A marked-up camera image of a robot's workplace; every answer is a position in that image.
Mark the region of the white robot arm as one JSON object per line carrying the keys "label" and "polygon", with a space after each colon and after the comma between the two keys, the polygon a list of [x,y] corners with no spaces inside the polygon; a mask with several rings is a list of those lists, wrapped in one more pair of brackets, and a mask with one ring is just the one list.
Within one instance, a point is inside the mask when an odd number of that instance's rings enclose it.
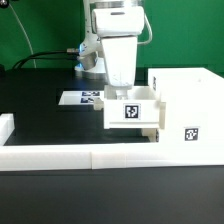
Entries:
{"label": "white robot arm", "polygon": [[135,81],[138,36],[144,28],[141,0],[83,0],[85,39],[78,61],[86,71],[104,65],[117,99],[127,99]]}

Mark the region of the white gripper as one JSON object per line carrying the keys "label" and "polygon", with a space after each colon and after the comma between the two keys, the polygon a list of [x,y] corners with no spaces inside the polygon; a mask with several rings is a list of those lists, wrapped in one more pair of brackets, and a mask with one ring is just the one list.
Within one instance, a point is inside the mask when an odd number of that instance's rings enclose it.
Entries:
{"label": "white gripper", "polygon": [[118,100],[128,99],[134,85],[138,36],[144,28],[142,7],[96,8],[92,11],[93,30],[100,38],[107,81],[116,89]]}

